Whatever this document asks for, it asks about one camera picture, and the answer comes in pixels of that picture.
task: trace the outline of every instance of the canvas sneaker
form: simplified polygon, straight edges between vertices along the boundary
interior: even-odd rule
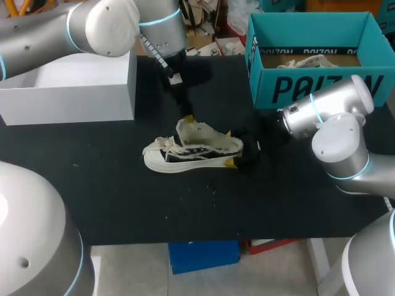
[[[280,65],[277,68],[333,68],[337,67],[333,65],[326,57],[322,54],[312,55],[304,60],[299,62],[295,62],[295,60],[291,60],[287,62],[285,65]]]
[[[159,173],[180,173],[194,168],[225,168],[240,156],[243,142],[219,133],[205,123],[181,119],[173,136],[156,138],[143,150],[146,166]]]

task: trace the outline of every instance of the white shoe box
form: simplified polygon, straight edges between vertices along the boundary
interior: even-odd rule
[[[133,52],[74,54],[0,82],[0,115],[6,125],[133,120],[135,90]]]

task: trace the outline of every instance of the blue light ring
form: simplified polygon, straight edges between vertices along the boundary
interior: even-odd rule
[[[70,287],[67,289],[67,291],[66,291],[66,293],[64,294],[64,296],[68,296],[69,293],[71,293],[72,289],[74,288],[75,284],[77,283],[77,279],[80,277],[80,273],[81,273],[81,270],[82,270],[82,264],[83,264],[83,261],[84,261],[84,245],[83,245],[83,243],[82,243],[81,234],[78,233],[78,235],[80,236],[80,240],[81,240],[81,260],[80,260],[80,265],[79,265],[79,267],[78,267],[77,274],[75,275],[75,278],[74,278],[72,284],[71,284]]]
[[[164,18],[161,18],[159,20],[153,20],[151,22],[139,23],[138,25],[141,26],[141,27],[157,25],[158,23],[163,23],[163,22],[166,22],[167,20],[170,20],[171,18],[175,17],[179,12],[181,12],[180,8],[177,11],[173,12],[172,14],[170,14],[170,15],[164,17]]]
[[[321,119],[321,116],[320,116],[320,114],[319,114],[319,112],[318,112],[318,110],[317,110],[317,106],[315,105],[313,94],[310,94],[310,101],[311,101],[311,104],[312,104],[312,106],[313,106],[313,109],[314,109],[314,111],[315,111],[315,114],[316,114],[316,116],[317,116],[319,122],[320,122],[320,123],[323,123],[323,121],[322,121],[322,119]]]
[[[356,173],[355,175],[353,175],[353,176],[351,176],[351,177],[338,178],[338,177],[332,176],[332,175],[329,174],[328,172],[327,172],[327,174],[329,175],[329,177],[332,177],[333,179],[336,179],[336,180],[350,180],[350,179],[354,179],[355,177],[358,177],[360,174],[362,174],[362,173],[364,172],[364,170],[366,170],[366,168],[368,167],[368,165],[369,165],[369,154],[368,154],[368,160],[367,160],[366,165],[364,166],[364,168],[361,169],[361,171],[360,171],[359,173]]]
[[[1,81],[5,80],[7,78],[7,72],[6,72],[6,65],[4,63],[4,59],[0,55],[0,67],[1,67],[1,72],[2,72],[2,79]]]
[[[393,245],[393,249],[395,251],[394,214],[395,214],[395,210],[391,214],[391,219],[389,219],[389,234],[391,236],[391,242],[392,242],[392,245]]]
[[[72,44],[74,45],[75,48],[77,48],[80,52],[84,52],[82,51],[73,41],[72,35],[70,34],[70,19],[72,17],[72,13],[73,11],[80,6],[81,4],[83,4],[83,2],[78,3],[76,6],[74,6],[73,8],[71,8],[71,10],[69,11],[69,13],[67,14],[67,20],[66,20],[66,29],[67,29],[67,35],[69,36],[70,41],[72,42]]]

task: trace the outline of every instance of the black tabletop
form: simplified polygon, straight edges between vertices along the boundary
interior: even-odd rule
[[[253,110],[244,57],[191,58],[186,81],[196,117],[219,131]],[[91,245],[222,239],[352,236],[387,212],[381,197],[347,195],[314,158],[310,141],[280,150],[276,174],[263,156],[255,170],[148,170],[143,148],[172,134],[178,110],[153,61],[138,58],[134,121],[0,126],[0,159],[44,176],[61,194]],[[395,154],[386,107],[367,119],[372,152]]]

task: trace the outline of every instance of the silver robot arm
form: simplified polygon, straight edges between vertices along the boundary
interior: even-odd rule
[[[317,132],[317,125],[339,113],[352,113],[363,125],[365,116],[373,109],[365,82],[360,76],[352,75],[285,107],[281,124],[293,138],[304,139]]]
[[[312,148],[340,190],[395,199],[395,156],[369,152],[353,114],[330,117],[313,137]]]
[[[89,0],[0,20],[0,81],[79,52],[122,56],[140,29],[163,58],[184,52],[177,0]]]
[[[0,20],[0,80],[70,54],[126,54],[139,34],[133,0],[62,4],[38,15]]]

